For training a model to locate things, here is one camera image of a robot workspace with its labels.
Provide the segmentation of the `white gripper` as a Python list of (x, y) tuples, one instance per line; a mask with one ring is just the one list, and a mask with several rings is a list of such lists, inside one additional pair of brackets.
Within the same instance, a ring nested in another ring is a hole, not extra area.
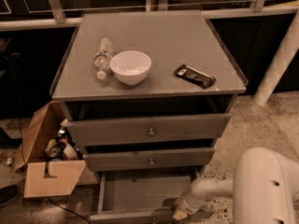
[(185, 219), (188, 215), (196, 213), (206, 203), (206, 197), (186, 189), (177, 199), (177, 208), (172, 218), (175, 220)]

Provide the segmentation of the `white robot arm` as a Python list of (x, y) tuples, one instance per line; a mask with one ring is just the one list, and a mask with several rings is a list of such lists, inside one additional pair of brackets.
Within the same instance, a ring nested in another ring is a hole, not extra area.
[(296, 224), (299, 164), (271, 149), (251, 148), (238, 158), (232, 179), (194, 179), (176, 200), (173, 219), (185, 219), (217, 197), (233, 200), (233, 224)]

